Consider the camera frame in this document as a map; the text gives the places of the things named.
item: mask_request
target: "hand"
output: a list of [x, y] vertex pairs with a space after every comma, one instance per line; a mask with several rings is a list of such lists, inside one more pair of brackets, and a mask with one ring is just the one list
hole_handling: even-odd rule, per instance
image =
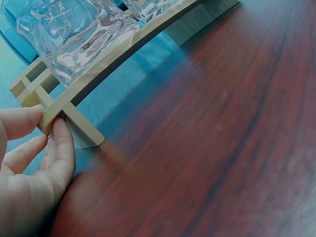
[[[0, 236], [34, 235], [74, 175], [74, 142], [62, 118], [49, 139], [36, 137], [5, 154], [7, 141], [31, 133], [42, 113], [42, 106], [0, 110]], [[46, 145], [39, 170], [21, 174]]]

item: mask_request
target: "wooden rack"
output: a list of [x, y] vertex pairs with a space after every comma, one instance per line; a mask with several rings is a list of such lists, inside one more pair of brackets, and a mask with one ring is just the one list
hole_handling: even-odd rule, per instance
[[50, 134], [56, 117], [62, 115], [67, 119], [77, 146], [99, 146], [105, 140], [104, 136], [76, 106], [110, 73], [161, 31], [165, 30], [178, 45], [182, 45], [238, 2], [239, 0], [183, 0], [101, 58], [56, 100], [49, 94], [59, 81], [40, 58], [18, 76], [9, 89], [22, 107], [37, 104], [44, 106], [45, 111], [38, 128], [45, 135]]

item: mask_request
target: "glass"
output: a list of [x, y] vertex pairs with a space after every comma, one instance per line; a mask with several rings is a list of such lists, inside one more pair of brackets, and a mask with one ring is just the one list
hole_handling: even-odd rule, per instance
[[28, 0], [17, 20], [17, 31], [66, 86], [138, 29], [110, 0]]
[[123, 0], [137, 19], [148, 23], [169, 10], [178, 0]]

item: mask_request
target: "wooden table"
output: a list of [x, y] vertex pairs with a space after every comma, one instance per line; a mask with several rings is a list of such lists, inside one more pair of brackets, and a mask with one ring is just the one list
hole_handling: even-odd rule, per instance
[[51, 236], [316, 235], [316, 5], [244, 0], [77, 152]]

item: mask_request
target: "glass tumbler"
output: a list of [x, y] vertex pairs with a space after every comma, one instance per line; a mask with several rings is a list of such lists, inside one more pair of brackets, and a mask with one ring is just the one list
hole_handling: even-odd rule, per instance
[[16, 27], [65, 86], [139, 29], [111, 0], [28, 0]]
[[169, 10], [178, 0], [123, 0], [137, 19], [149, 23]]

